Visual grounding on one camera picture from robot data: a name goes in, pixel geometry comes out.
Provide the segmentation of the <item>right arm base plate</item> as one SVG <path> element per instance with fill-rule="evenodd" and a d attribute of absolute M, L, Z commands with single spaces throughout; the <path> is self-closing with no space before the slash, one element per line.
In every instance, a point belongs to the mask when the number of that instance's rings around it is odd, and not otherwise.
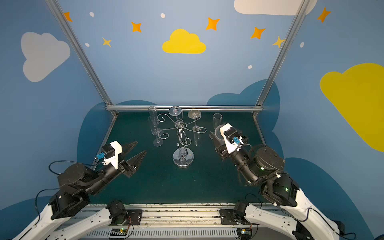
<path fill-rule="evenodd" d="M 234 209 L 219 209 L 221 225 L 242 225 L 244 223 Z"/>

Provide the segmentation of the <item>green circuit board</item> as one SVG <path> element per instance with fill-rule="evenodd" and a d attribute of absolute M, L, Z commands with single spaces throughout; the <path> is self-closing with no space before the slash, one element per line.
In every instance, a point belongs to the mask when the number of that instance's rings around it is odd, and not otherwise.
<path fill-rule="evenodd" d="M 111 229 L 110 238 L 125 238 L 128 236 L 127 229 Z"/>
<path fill-rule="evenodd" d="M 246 229 L 237 229 L 237 240 L 250 240 L 252 238 L 252 231 Z"/>

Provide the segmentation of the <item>clear wine glass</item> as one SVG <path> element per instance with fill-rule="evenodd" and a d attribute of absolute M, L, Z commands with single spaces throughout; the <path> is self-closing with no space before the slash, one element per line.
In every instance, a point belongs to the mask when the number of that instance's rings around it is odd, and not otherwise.
<path fill-rule="evenodd" d="M 154 136 L 160 137 L 163 134 L 163 130 L 159 128 L 159 120 L 158 120 L 158 114 L 157 114 L 157 109 L 155 106 L 150 106 L 148 108 L 149 111 L 149 122 L 150 122 L 150 127 L 151 127 L 151 132 Z"/>
<path fill-rule="evenodd" d="M 169 115 L 176 118 L 176 122 L 179 121 L 179 116 L 183 113 L 183 109 L 180 106 L 172 106 L 169 109 Z"/>
<path fill-rule="evenodd" d="M 160 138 L 160 133 L 162 130 L 159 129 L 158 120 L 155 116 L 149 116 L 148 120 L 151 127 L 151 133 L 156 137 L 155 140 L 153 141 L 153 144 L 155 147 L 160 147 L 163 145 L 163 139 Z"/>
<path fill-rule="evenodd" d="M 224 125 L 219 125 L 216 127 L 215 129 L 215 133 L 214 133 L 214 136 L 215 138 L 221 143 L 223 144 L 225 141 L 224 141 L 224 137 L 221 135 L 221 132 L 220 132 L 220 128 L 222 128 Z"/>
<path fill-rule="evenodd" d="M 215 136 L 216 128 L 221 124 L 222 122 L 222 115 L 220 113 L 215 113 L 213 115 L 213 130 L 210 132 L 210 139 L 213 139 Z"/>
<path fill-rule="evenodd" d="M 201 112 L 199 110 L 191 110 L 190 112 L 188 112 L 188 117 L 192 120 L 192 123 L 194 124 L 192 131 L 198 132 L 200 128 L 197 126 L 197 121 L 201 118 Z"/>

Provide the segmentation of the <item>chrome wine glass rack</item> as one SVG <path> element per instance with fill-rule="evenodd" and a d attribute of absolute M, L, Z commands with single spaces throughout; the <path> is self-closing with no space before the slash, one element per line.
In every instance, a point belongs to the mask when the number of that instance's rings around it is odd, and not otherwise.
<path fill-rule="evenodd" d="M 177 136 L 178 136 L 178 148 L 173 153 L 173 163 L 180 169 L 186 169 L 188 168 L 194 161 L 194 153 L 191 149 L 188 148 L 193 143 L 193 140 L 187 137 L 187 132 L 192 132 L 193 134 L 198 135 L 200 137 L 202 134 L 207 132 L 207 129 L 204 127 L 198 127 L 200 130 L 198 132 L 193 132 L 193 123 L 192 121 L 190 123 L 187 123 L 183 120 L 184 117 L 184 111 L 179 116 L 179 121 L 176 122 L 176 118 L 169 115 L 169 110 L 167 114 L 159 114 L 158 120 L 160 123 L 163 123 L 166 121 L 166 117 L 170 119 L 174 123 L 174 127 L 170 129 L 164 129 L 164 133 L 168 130 L 176 130 Z"/>

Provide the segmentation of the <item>aluminium frame post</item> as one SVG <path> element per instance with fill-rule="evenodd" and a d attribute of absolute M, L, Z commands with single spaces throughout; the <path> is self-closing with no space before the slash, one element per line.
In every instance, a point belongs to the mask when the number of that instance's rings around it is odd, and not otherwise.
<path fill-rule="evenodd" d="M 74 30 L 70 26 L 69 21 L 66 19 L 65 14 L 59 4 L 58 1 L 55 0 L 46 0 L 46 4 L 48 5 L 51 13 L 57 20 L 59 26 L 61 27 L 62 31 L 64 32 L 65 36 L 67 37 L 68 41 L 70 42 L 71 46 L 73 47 L 75 53 L 77 54 L 80 62 L 82 63 L 83 67 L 85 68 L 87 74 L 89 75 L 91 81 L 93 82 L 94 86 L 96 87 L 98 93 L 100 94 L 102 100 L 106 104 L 106 107 L 109 105 L 112 105 L 112 101 L 107 94 L 106 89 L 104 88 L 101 80 L 99 79 L 95 69 L 93 68 L 90 60 L 88 59 L 83 47 L 81 46 L 81 43 L 79 42 Z"/>
<path fill-rule="evenodd" d="M 278 73 L 280 71 L 280 68 L 282 67 L 284 60 L 295 40 L 295 37 L 297 33 L 299 32 L 299 29 L 307 15 L 307 9 L 309 9 L 309 5 L 311 4 L 310 0 L 304 0 L 299 5 L 298 11 L 293 19 L 293 22 L 287 32 L 286 40 L 283 42 L 283 46 L 280 48 L 278 56 L 276 58 L 276 61 L 273 65 L 273 68 L 269 74 L 269 77 L 267 78 L 267 81 L 264 84 L 264 87 L 262 88 L 262 91 L 258 97 L 256 107 L 259 108 L 257 111 L 253 111 L 253 119 L 256 121 L 257 115 L 259 112 L 263 110 L 264 102 L 268 96 L 268 93 L 270 92 L 273 83 L 275 82 L 276 77 L 278 76 Z"/>

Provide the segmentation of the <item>aluminium back frame rail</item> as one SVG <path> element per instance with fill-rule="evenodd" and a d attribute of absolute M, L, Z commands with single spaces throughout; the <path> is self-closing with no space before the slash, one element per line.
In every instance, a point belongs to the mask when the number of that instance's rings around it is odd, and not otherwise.
<path fill-rule="evenodd" d="M 107 111 L 146 112 L 152 105 L 107 105 Z M 262 106 L 180 106 L 184 111 L 198 110 L 202 112 L 261 112 Z"/>

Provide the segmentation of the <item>aluminium right frame post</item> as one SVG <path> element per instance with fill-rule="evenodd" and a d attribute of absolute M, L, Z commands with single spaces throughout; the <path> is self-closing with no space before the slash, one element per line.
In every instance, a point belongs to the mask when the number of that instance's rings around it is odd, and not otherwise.
<path fill-rule="evenodd" d="M 264 102 L 268 96 L 268 93 L 270 92 L 273 83 L 275 82 L 276 77 L 278 76 L 278 73 L 280 71 L 280 68 L 282 67 L 284 60 L 295 40 L 295 37 L 297 33 L 299 32 L 299 29 L 307 15 L 307 9 L 309 9 L 309 5 L 311 4 L 310 0 L 304 0 L 299 5 L 298 11 L 293 19 L 293 22 L 287 32 L 286 40 L 283 42 L 283 46 L 280 48 L 278 56 L 276 58 L 276 61 L 273 65 L 273 68 L 269 74 L 269 77 L 267 78 L 267 81 L 264 84 L 264 87 L 262 88 L 262 91 L 258 97 L 256 107 L 259 108 L 257 111 L 253 111 L 253 119 L 256 121 L 257 115 L 259 112 L 263 110 Z"/>

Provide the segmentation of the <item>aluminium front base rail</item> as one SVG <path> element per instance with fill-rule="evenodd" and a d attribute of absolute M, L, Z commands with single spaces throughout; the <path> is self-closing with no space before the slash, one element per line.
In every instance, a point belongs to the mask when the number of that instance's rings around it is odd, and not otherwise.
<path fill-rule="evenodd" d="M 79 221 L 94 215 L 101 206 L 86 207 L 68 223 L 60 226 L 56 231 L 67 228 Z M 233 204 L 139 204 L 128 205 L 128 209 L 143 210 L 141 224 L 132 229 L 128 226 L 109 225 L 98 228 L 79 240 L 134 240 L 134 239 L 236 239 L 237 229 L 252 231 L 252 238 L 268 238 L 268 234 L 286 235 L 256 224 L 221 225 L 219 209 L 234 209 Z M 275 208 L 267 205 L 267 212 L 274 213 Z M 127 229 L 125 238 L 110 238 L 111 229 Z"/>

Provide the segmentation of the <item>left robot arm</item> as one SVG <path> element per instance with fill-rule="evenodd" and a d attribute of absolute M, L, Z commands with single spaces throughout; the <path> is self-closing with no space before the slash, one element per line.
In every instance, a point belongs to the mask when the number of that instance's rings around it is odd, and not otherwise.
<path fill-rule="evenodd" d="M 120 175 L 130 178 L 139 169 L 147 151 L 125 160 L 137 142 L 121 146 L 117 141 L 101 147 L 94 164 L 73 162 L 58 174 L 59 187 L 38 216 L 16 237 L 16 240 L 78 240 L 88 233 L 109 225 L 132 229 L 133 222 L 124 204 L 114 200 L 94 215 L 60 231 L 56 229 L 90 204 L 90 197 L 100 193 Z"/>

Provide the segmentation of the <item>aluminium left frame post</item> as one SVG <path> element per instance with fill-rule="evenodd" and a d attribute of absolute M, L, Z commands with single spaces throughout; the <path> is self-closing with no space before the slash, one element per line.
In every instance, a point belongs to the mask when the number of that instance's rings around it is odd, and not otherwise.
<path fill-rule="evenodd" d="M 106 107 L 109 105 L 112 105 L 112 101 L 107 94 L 106 89 L 104 88 L 101 80 L 99 79 L 95 69 L 93 68 L 90 60 L 88 59 L 83 47 L 81 46 L 81 43 L 79 42 L 74 30 L 70 26 L 69 21 L 66 19 L 65 14 L 59 4 L 58 1 L 55 0 L 46 0 L 46 4 L 48 5 L 51 13 L 57 20 L 59 26 L 61 27 L 62 31 L 64 32 L 65 36 L 67 37 L 68 41 L 70 42 L 71 46 L 73 47 L 75 53 L 77 54 L 80 62 L 82 63 L 83 67 L 85 68 L 87 74 L 89 75 L 91 81 L 93 82 L 94 86 L 96 87 L 98 93 L 100 94 L 102 100 L 106 104 Z"/>

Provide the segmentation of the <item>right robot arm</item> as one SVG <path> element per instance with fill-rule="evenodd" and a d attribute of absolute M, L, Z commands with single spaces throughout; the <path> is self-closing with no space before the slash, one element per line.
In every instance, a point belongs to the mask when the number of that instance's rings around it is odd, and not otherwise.
<path fill-rule="evenodd" d="M 282 216 L 238 201 L 228 221 L 262 225 L 293 240 L 338 240 L 345 235 L 345 225 L 321 213 L 284 172 L 285 160 L 273 149 L 257 145 L 247 151 L 242 138 L 228 142 L 214 137 L 213 142 L 222 160 L 230 158 L 249 186 L 259 187 L 265 200 L 286 213 Z"/>

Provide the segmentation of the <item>green circuit board right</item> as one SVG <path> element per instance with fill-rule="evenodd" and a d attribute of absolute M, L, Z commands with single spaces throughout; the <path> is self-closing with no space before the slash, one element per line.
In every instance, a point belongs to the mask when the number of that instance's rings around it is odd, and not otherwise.
<path fill-rule="evenodd" d="M 252 238 L 252 231 L 246 229 L 237 229 L 237 240 L 250 240 Z"/>

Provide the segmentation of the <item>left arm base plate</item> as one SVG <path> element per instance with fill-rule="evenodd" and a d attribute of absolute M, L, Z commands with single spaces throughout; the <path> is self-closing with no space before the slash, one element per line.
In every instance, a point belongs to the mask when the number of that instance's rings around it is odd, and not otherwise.
<path fill-rule="evenodd" d="M 119 223 L 119 226 L 139 226 L 141 224 L 143 210 L 128 209 L 124 220 Z"/>

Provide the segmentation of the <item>green circuit board left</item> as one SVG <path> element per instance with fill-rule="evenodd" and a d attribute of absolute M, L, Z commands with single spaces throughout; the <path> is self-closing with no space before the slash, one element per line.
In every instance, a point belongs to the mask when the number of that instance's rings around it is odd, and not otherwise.
<path fill-rule="evenodd" d="M 111 229 L 110 238 L 125 238 L 128 236 L 127 229 Z"/>

